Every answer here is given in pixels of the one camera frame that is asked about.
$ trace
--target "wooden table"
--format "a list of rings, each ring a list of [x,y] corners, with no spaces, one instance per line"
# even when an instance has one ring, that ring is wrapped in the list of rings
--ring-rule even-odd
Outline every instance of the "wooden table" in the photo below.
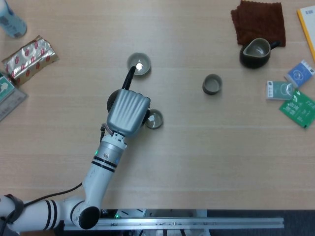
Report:
[[[60,60],[21,86],[29,98],[0,123],[1,194],[31,200],[81,182],[107,99],[128,56],[144,52],[151,73],[131,89],[151,98],[164,126],[128,141],[104,207],[315,208],[315,126],[302,129],[265,99],[267,80],[283,81],[302,59],[314,66],[296,15],[312,0],[283,1],[287,46],[258,70],[238,60],[230,10],[239,0],[8,2],[28,31],[1,33],[1,57],[40,34]],[[223,79],[215,96],[201,89],[211,73]],[[301,90],[315,99],[314,80]]]

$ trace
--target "brown towel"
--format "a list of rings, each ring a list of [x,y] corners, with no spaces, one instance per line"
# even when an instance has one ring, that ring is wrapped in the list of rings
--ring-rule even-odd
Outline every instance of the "brown towel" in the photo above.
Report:
[[[284,17],[282,5],[243,1],[231,11],[236,30],[237,43],[246,45],[255,38],[265,38],[269,43],[280,41],[285,46]]]

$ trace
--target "plastic bottle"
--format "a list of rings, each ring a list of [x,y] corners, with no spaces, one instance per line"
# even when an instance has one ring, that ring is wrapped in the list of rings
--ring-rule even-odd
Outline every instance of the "plastic bottle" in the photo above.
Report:
[[[0,26],[12,38],[22,37],[27,30],[26,23],[14,14],[6,0],[0,0]]]

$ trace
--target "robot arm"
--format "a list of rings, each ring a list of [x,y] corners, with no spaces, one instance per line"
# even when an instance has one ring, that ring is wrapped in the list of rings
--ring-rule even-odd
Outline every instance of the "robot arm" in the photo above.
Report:
[[[138,132],[150,106],[149,98],[128,90],[134,71],[133,66],[109,111],[107,125],[110,134],[101,139],[82,182],[85,199],[71,197],[63,201],[42,200],[34,203],[24,208],[14,223],[8,225],[10,229],[20,232],[53,229],[61,220],[72,222],[82,229],[96,225],[107,186],[127,147],[125,137]],[[14,209],[15,204],[10,198],[0,196],[0,217],[7,218]]]

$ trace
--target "red and silver wrapper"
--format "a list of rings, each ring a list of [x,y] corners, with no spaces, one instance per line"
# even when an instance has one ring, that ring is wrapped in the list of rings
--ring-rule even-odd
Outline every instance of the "red and silver wrapper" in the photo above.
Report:
[[[58,59],[50,43],[39,35],[11,56],[2,60],[2,63],[15,83],[22,85],[42,68]]]

